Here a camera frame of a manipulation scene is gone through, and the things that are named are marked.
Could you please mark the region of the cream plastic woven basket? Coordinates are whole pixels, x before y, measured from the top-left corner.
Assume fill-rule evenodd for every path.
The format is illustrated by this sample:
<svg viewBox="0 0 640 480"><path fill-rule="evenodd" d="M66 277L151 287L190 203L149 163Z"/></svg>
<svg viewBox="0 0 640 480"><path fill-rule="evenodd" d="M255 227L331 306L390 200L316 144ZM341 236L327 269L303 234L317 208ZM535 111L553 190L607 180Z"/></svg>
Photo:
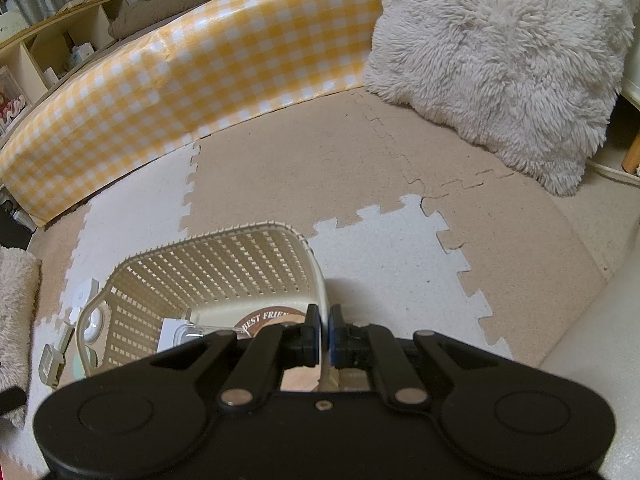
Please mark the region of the cream plastic woven basket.
<svg viewBox="0 0 640 480"><path fill-rule="evenodd" d="M105 316L95 344L75 335L86 376L156 353L164 318L234 327L258 309L318 307L329 319L326 284L308 240L292 226L244 224L139 252L113 270L82 309Z"/></svg>

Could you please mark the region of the clear glass spray bottle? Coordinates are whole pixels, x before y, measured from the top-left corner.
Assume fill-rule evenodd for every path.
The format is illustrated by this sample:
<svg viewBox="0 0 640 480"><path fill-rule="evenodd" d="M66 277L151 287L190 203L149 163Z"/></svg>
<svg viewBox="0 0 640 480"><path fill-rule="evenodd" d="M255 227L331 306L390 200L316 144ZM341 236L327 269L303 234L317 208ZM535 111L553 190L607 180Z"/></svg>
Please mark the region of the clear glass spray bottle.
<svg viewBox="0 0 640 480"><path fill-rule="evenodd" d="M184 318L164 318L155 352L164 352L217 332L237 333L238 330L231 326L196 324Z"/></svg>

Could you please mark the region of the mint green round lid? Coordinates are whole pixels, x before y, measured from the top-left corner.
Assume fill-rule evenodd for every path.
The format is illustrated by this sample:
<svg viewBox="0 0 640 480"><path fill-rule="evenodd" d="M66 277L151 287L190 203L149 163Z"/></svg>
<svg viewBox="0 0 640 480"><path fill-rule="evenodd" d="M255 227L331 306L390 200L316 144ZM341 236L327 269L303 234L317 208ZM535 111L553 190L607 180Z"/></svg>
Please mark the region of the mint green round lid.
<svg viewBox="0 0 640 480"><path fill-rule="evenodd" d="M86 377L84 368L82 367L81 358L75 354L72 359L72 377L75 382Z"/></svg>

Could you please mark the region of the yellow gingham padded bumper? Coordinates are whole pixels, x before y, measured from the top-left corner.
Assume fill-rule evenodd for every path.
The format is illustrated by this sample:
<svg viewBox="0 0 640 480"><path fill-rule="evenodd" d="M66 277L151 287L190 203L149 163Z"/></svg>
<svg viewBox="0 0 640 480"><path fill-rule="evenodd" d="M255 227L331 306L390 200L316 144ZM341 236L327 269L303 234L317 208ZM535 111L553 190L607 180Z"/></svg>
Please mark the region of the yellow gingham padded bumper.
<svg viewBox="0 0 640 480"><path fill-rule="evenodd" d="M37 226L125 174L263 114L356 88L381 0L212 0L67 81L1 152Z"/></svg>

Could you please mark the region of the cork frog print coaster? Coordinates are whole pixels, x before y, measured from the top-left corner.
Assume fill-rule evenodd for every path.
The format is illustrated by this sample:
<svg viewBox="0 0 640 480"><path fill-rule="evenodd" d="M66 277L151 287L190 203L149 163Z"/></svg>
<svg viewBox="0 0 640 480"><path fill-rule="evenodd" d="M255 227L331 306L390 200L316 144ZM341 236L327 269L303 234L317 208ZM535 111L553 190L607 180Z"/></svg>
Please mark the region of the cork frog print coaster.
<svg viewBox="0 0 640 480"><path fill-rule="evenodd" d="M255 337L264 327L282 323L303 323L305 313L289 307L262 308L250 312L234 326L240 338Z"/></svg>

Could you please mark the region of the white fluffy pillow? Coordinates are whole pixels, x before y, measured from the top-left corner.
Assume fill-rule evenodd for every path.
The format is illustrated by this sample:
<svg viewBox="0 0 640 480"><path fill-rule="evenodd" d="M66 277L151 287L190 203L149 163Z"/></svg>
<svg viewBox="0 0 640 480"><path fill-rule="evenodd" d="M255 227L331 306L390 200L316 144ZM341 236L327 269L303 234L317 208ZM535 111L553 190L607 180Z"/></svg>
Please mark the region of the white fluffy pillow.
<svg viewBox="0 0 640 480"><path fill-rule="evenodd" d="M639 0L382 0L363 87L557 196L602 146Z"/></svg>

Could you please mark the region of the white round device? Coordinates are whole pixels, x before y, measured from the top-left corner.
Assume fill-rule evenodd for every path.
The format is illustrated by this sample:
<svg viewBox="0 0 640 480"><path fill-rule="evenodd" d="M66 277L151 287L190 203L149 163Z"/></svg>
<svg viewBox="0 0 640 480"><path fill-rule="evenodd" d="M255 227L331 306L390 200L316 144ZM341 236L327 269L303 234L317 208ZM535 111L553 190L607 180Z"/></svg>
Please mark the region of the white round device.
<svg viewBox="0 0 640 480"><path fill-rule="evenodd" d="M86 304L98 293L100 282L95 278L88 278L81 282L70 297L70 305L73 309L83 309Z"/></svg>

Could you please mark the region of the wooden shelf unit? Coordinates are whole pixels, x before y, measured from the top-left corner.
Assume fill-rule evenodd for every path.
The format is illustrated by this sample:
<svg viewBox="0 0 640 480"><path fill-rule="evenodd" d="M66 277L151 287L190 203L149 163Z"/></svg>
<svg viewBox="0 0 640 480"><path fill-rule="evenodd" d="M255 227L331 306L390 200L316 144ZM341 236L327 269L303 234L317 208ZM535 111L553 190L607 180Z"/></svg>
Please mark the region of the wooden shelf unit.
<svg viewBox="0 0 640 480"><path fill-rule="evenodd" d="M1 44L1 142L62 83L116 40L108 32L127 0L89 0Z"/></svg>

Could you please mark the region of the grey fluffy rug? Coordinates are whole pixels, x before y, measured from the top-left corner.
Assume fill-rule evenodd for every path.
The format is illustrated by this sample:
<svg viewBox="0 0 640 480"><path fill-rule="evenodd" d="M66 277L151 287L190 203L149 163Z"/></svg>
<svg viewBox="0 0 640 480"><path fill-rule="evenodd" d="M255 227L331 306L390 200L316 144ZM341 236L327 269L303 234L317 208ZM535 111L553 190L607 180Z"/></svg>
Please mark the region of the grey fluffy rug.
<svg viewBox="0 0 640 480"><path fill-rule="evenodd" d="M1 390L28 391L32 321L40 260L21 248L1 248Z"/></svg>

